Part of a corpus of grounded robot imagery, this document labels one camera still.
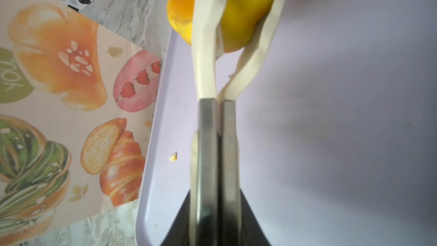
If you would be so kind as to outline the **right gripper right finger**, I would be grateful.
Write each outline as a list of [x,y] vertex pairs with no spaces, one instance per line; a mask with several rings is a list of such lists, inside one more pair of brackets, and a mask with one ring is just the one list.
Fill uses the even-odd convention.
[[241,194],[241,245],[242,246],[271,246],[258,220],[255,217],[242,190]]

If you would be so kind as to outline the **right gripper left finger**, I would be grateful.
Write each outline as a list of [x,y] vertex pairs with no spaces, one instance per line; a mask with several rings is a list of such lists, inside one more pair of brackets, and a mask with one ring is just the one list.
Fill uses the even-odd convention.
[[176,215],[161,246],[189,246],[190,191]]

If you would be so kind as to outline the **steel tongs white tips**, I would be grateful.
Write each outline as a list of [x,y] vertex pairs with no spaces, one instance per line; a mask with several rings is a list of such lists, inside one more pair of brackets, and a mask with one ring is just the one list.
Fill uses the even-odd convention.
[[236,100],[265,61],[284,4],[285,0],[273,1],[257,23],[233,77],[218,91],[215,63],[223,54],[220,22],[226,0],[195,0],[191,49],[199,115],[191,159],[192,246],[242,246]]

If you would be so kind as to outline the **printed paper bread bag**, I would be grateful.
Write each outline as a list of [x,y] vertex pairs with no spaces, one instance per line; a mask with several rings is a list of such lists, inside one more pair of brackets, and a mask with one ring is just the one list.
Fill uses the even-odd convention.
[[76,10],[1,0],[1,244],[139,198],[161,58]]

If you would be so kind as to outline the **round yellow tart bread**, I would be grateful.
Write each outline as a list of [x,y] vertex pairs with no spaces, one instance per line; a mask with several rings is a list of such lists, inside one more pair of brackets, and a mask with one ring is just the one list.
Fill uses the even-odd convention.
[[[224,52],[245,47],[257,22],[271,9],[274,0],[226,0],[221,19]],[[191,44],[192,18],[195,0],[168,0],[167,18],[184,41]]]

